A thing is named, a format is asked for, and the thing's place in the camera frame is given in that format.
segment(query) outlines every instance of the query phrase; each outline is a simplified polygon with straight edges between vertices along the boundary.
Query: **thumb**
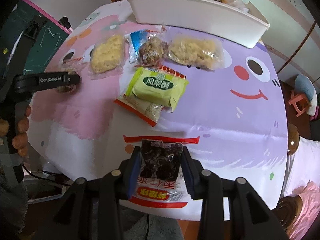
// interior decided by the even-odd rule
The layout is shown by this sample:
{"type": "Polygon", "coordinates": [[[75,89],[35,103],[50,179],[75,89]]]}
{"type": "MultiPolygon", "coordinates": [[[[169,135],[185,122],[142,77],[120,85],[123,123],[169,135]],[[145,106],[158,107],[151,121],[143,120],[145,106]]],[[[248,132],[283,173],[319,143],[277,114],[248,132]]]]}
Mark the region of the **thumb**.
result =
{"type": "Polygon", "coordinates": [[[0,118],[0,136],[5,136],[9,131],[9,123],[0,118]]]}

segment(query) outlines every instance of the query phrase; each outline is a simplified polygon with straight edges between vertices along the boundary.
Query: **finger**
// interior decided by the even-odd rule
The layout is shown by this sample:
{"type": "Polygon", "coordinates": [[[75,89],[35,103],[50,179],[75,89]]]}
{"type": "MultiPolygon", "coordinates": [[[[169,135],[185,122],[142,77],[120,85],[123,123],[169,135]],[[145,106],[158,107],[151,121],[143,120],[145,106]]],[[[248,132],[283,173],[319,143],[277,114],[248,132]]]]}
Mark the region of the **finger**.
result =
{"type": "Polygon", "coordinates": [[[27,144],[28,144],[28,135],[26,132],[18,134],[12,139],[12,146],[15,149],[23,148],[27,146],[27,144]]]}
{"type": "Polygon", "coordinates": [[[23,117],[17,125],[18,132],[24,133],[29,129],[29,119],[27,117],[23,117]]]}
{"type": "Polygon", "coordinates": [[[28,154],[28,147],[25,146],[25,147],[23,147],[23,148],[18,149],[18,154],[19,154],[21,157],[25,157],[25,156],[28,154]]]}
{"type": "Polygon", "coordinates": [[[9,123],[0,118],[0,136],[5,136],[9,131],[9,123]]]}
{"type": "Polygon", "coordinates": [[[26,113],[25,113],[26,117],[29,117],[29,115],[31,115],[31,107],[30,106],[27,107],[26,113]]]}

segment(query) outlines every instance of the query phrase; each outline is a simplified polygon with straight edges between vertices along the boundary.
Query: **cartoon tablecloth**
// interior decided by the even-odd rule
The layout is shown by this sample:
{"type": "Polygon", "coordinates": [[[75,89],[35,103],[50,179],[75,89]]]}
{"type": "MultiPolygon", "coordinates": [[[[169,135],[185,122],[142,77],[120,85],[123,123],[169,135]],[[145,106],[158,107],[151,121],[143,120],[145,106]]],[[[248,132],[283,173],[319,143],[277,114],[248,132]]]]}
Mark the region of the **cartoon tablecloth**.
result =
{"type": "MultiPolygon", "coordinates": [[[[90,60],[92,48],[105,33],[128,33],[151,28],[139,25],[127,1],[104,5],[88,16],[66,39],[46,71],[56,71],[63,59],[90,60]]],[[[212,35],[171,27],[176,33],[199,38],[212,35]]],[[[282,189],[287,155],[287,121],[279,80],[266,48],[247,49],[222,41],[225,68],[207,72],[167,62],[189,80],[174,113],[162,112],[153,128],[133,113],[113,103],[127,87],[135,68],[128,61],[123,74],[92,81],[88,66],[74,94],[56,90],[34,95],[30,144],[71,179],[102,177],[128,159],[133,145],[125,136],[161,135],[176,138],[200,136],[188,145],[193,158],[222,178],[245,177],[269,208],[274,208],[282,189]]],[[[131,202],[124,205],[184,220],[199,220],[202,201],[183,208],[149,208],[131,202]]],[[[225,217],[228,218],[225,206],[225,217]]]]}

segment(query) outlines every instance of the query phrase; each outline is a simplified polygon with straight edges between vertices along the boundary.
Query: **pink stool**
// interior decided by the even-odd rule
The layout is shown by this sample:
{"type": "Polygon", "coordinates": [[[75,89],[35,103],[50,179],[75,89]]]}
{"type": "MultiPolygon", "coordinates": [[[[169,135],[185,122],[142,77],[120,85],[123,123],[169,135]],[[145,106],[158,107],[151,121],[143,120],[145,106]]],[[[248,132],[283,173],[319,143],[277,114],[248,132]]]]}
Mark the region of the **pink stool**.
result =
{"type": "Polygon", "coordinates": [[[307,96],[303,93],[294,95],[294,90],[291,91],[291,99],[289,100],[289,105],[293,105],[294,109],[297,111],[297,117],[307,111],[309,107],[309,100],[307,96]]]}

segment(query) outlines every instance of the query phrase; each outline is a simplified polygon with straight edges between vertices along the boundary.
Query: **white rectangle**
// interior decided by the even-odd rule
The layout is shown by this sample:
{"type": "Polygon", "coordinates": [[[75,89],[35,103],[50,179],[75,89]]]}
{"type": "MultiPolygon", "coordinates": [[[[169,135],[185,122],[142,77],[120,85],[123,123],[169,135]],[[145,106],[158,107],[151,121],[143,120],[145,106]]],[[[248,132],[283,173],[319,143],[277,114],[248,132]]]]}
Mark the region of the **white rectangle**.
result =
{"type": "Polygon", "coordinates": [[[128,0],[138,23],[166,24],[214,34],[253,48],[270,27],[259,10],[250,13],[213,0],[128,0]]]}

